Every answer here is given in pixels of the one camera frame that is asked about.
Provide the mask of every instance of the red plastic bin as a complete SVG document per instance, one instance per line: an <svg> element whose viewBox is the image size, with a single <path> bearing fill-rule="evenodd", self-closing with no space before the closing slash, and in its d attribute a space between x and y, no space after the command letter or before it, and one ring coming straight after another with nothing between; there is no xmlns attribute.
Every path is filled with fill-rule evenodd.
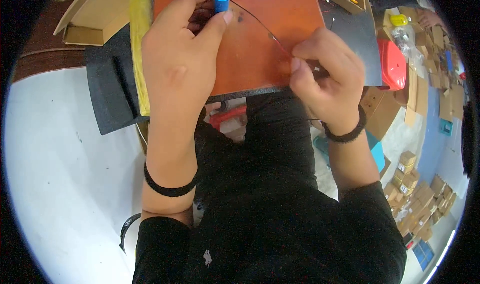
<svg viewBox="0 0 480 284"><path fill-rule="evenodd" d="M377 43L380 51L381 79L391 91L404 89L407 77L405 57L392 41L377 39Z"/></svg>

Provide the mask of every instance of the white floor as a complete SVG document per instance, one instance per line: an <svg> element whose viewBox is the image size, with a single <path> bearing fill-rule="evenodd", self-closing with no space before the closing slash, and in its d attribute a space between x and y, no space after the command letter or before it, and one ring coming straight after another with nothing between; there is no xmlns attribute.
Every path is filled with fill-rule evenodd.
<svg viewBox="0 0 480 284"><path fill-rule="evenodd" d="M132 283L119 236L141 209L145 157L135 126L100 135L86 69L13 84L3 143L18 223L50 281Z"/></svg>

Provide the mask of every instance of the hand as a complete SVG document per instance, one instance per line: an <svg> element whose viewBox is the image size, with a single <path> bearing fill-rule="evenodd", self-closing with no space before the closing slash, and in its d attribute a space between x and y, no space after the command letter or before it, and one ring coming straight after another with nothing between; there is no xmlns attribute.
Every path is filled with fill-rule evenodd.
<svg viewBox="0 0 480 284"><path fill-rule="evenodd" d="M319 28L293 48L290 88L335 136L355 129L365 83L365 67L358 56L333 32ZM305 59L318 60L330 77L318 81Z"/></svg>
<svg viewBox="0 0 480 284"><path fill-rule="evenodd" d="M213 90L220 42L233 17L230 11L211 17L212 8L211 0L175 0L143 37L143 74L152 119L172 112L181 112L185 121L198 119Z"/></svg>
<svg viewBox="0 0 480 284"><path fill-rule="evenodd" d="M440 17L433 11L430 10L420 10L418 12L419 23L423 28L431 28L435 25L442 24Z"/></svg>

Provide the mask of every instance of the black wristband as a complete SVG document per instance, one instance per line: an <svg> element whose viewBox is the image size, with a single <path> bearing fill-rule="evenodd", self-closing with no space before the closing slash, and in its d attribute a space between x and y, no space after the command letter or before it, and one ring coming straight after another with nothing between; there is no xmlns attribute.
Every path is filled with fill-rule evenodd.
<svg viewBox="0 0 480 284"><path fill-rule="evenodd" d="M145 162L145 168L143 171L143 174L145 175L145 181L147 181L148 186L151 187L156 193L161 194L162 196L165 197L171 197L171 198L176 198L176 197L181 197L192 191L195 187L195 183L191 182L188 185L185 185L183 187L178 187L178 188L165 188L157 183L152 179L150 176L150 173L148 173L147 169L147 162Z"/></svg>
<svg viewBox="0 0 480 284"><path fill-rule="evenodd" d="M355 129L353 129L353 131L343 136L333 135L332 132L330 132L330 130L328 129L327 124L321 122L323 128L325 128L325 134L327 135L327 138L335 143L351 143L352 141L356 140L365 128L365 125L367 124L367 115L365 114L365 111L363 110L361 105L358 105L358 114L360 117L358 125L355 127Z"/></svg>

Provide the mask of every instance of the blue foam tube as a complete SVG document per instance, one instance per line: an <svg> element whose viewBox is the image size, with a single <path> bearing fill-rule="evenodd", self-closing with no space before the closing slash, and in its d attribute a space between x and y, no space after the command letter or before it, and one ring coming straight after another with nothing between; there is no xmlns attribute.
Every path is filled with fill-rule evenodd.
<svg viewBox="0 0 480 284"><path fill-rule="evenodd" d="M230 0L215 0L215 14L228 11Z"/></svg>

